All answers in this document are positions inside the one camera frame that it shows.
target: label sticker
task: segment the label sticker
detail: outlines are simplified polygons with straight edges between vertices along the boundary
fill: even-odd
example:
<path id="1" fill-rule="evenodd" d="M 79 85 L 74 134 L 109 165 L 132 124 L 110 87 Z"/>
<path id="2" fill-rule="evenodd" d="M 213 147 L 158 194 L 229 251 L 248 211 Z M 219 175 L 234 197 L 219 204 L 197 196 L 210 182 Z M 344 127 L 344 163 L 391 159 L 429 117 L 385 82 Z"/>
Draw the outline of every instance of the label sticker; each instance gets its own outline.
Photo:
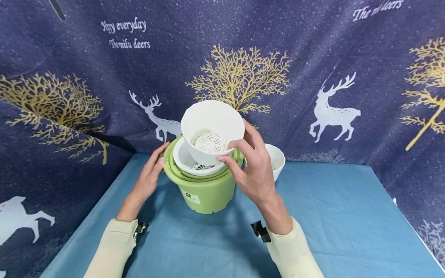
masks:
<path id="1" fill-rule="evenodd" d="M 187 200 L 189 200 L 190 202 L 193 202 L 195 204 L 200 204 L 201 202 L 199 201 L 199 197 L 197 195 L 193 195 L 190 193 L 185 192 L 184 190 L 180 189 L 182 192 L 182 195 L 184 196 L 184 198 L 186 198 Z"/>

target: blue table surface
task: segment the blue table surface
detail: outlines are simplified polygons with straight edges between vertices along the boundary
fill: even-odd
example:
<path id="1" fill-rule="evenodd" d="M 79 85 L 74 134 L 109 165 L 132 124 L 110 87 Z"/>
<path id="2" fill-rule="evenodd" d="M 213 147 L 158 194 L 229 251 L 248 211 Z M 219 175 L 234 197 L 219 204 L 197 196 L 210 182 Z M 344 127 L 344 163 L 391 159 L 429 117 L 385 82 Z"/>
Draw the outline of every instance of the blue table surface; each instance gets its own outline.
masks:
<path id="1" fill-rule="evenodd" d="M 147 159 L 132 157 L 41 278 L 83 277 Z M 287 162 L 276 187 L 326 278 L 445 277 L 369 166 Z M 279 277 L 250 227 L 259 219 L 239 189 L 223 211 L 198 214 L 162 174 L 139 215 L 150 227 L 138 239 L 124 276 Z"/>

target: deer silhouette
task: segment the deer silhouette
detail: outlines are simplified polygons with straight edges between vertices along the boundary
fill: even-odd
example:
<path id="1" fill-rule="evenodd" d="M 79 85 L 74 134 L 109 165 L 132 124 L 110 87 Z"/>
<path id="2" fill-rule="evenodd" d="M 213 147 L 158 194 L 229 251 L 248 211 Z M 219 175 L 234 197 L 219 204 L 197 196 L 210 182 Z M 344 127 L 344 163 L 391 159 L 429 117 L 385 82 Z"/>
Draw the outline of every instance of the deer silhouette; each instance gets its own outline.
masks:
<path id="1" fill-rule="evenodd" d="M 36 214 L 27 214 L 22 202 L 25 197 L 15 196 L 0 204 L 0 246 L 3 245 L 20 228 L 30 228 L 34 232 L 33 243 L 39 239 L 39 218 L 46 219 L 54 225 L 55 218 L 43 211 Z"/>
<path id="2" fill-rule="evenodd" d="M 139 105 L 141 108 L 144 109 L 145 113 L 148 115 L 148 118 L 158 127 L 156 128 L 156 138 L 159 141 L 164 141 L 167 142 L 167 132 L 175 135 L 176 137 L 178 137 L 179 135 L 182 134 L 181 131 L 181 123 L 177 122 L 177 121 L 170 121 L 170 120 L 164 120 L 161 118 L 156 117 L 153 114 L 153 109 L 156 106 L 161 106 L 162 103 L 159 103 L 159 98 L 156 95 L 156 97 L 152 97 L 153 101 L 150 100 L 150 105 L 148 106 L 144 106 L 142 105 L 141 101 L 137 101 L 136 100 L 136 95 L 134 93 L 132 93 L 130 90 L 128 90 L 128 92 L 130 93 L 130 97 L 131 99 L 137 104 Z M 162 130 L 162 132 L 164 133 L 164 139 L 161 137 L 161 135 L 159 134 L 159 132 Z"/>
<path id="3" fill-rule="evenodd" d="M 340 139 L 340 137 L 346 133 L 346 131 L 349 131 L 348 137 L 345 139 L 345 141 L 348 141 L 352 137 L 352 132 L 354 131 L 354 128 L 351 126 L 351 122 L 357 117 L 361 115 L 360 110 L 357 110 L 355 108 L 337 108 L 332 107 L 328 103 L 329 97 L 332 97 L 338 90 L 341 89 L 347 89 L 354 85 L 354 79 L 356 77 L 356 72 L 354 72 L 354 75 L 349 78 L 349 75 L 346 77 L 344 84 L 342 84 L 342 80 L 340 79 L 340 82 L 338 85 L 334 88 L 334 85 L 327 91 L 324 92 L 324 83 L 321 86 L 320 90 L 317 94 L 317 100 L 316 105 L 314 108 L 314 114 L 315 117 L 317 117 L 317 120 L 311 124 L 311 129 L 309 131 L 309 134 L 312 135 L 312 137 L 317 136 L 317 140 L 315 140 L 315 143 L 320 141 L 321 133 L 323 133 L 324 128 L 327 125 L 341 125 L 341 133 L 334 139 L 335 141 Z M 320 129 L 318 131 L 318 134 L 314 132 L 314 127 L 317 125 L 320 126 Z"/>

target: person's right hand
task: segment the person's right hand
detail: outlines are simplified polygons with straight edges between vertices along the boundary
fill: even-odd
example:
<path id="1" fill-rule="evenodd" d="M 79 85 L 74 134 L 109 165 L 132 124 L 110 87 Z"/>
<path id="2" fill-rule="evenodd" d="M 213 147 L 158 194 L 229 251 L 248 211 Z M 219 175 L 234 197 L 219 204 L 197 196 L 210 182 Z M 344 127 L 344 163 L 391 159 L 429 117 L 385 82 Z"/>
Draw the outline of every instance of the person's right hand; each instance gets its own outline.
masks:
<path id="1" fill-rule="evenodd" d="M 238 148 L 248 165 L 241 169 L 229 156 L 220 156 L 235 178 L 238 187 L 258 207 L 268 228 L 275 234 L 288 234 L 292 230 L 292 218 L 282 198 L 275 191 L 272 162 L 259 132 L 244 120 L 244 139 L 229 143 L 228 148 Z"/>
<path id="2" fill-rule="evenodd" d="M 238 148 L 246 157 L 248 166 L 241 169 L 229 156 L 220 156 L 218 160 L 227 165 L 238 187 L 259 206 L 276 195 L 271 157 L 259 132 L 246 120 L 244 124 L 244 139 L 230 142 L 228 149 Z"/>

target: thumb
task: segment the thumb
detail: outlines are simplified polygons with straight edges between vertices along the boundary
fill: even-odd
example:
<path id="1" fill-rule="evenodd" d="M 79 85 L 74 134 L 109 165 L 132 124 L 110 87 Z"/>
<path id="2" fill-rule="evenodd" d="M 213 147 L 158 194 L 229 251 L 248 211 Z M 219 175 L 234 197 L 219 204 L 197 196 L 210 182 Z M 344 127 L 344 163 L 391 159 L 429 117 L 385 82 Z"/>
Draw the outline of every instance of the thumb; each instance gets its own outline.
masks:
<path id="1" fill-rule="evenodd" d="M 229 168 L 235 179 L 243 174 L 243 170 L 241 170 L 241 168 L 238 166 L 238 163 L 236 163 L 233 158 L 223 155 L 218 157 L 218 160 L 223 162 Z"/>
<path id="2" fill-rule="evenodd" d="M 163 158 L 163 157 L 159 158 L 158 161 L 156 162 L 156 164 L 153 166 L 153 170 L 151 171 L 150 176 L 153 176 L 157 179 L 159 176 L 159 173 L 164 168 L 165 162 L 166 162 L 165 158 Z"/>

